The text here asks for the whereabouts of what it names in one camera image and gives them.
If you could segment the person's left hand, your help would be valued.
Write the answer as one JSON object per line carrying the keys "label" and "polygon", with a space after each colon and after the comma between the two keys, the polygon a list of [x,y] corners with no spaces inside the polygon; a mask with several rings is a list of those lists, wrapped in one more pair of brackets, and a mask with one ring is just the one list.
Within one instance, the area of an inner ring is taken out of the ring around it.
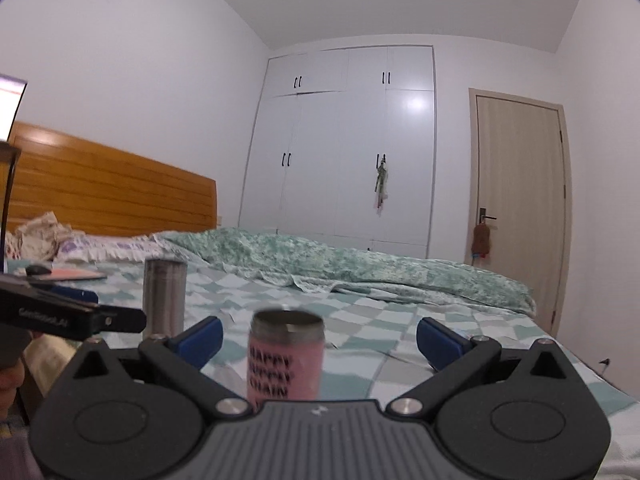
{"label": "person's left hand", "polygon": [[22,354],[32,342],[32,333],[22,328],[1,326],[0,416],[8,417],[17,388],[24,382]]}

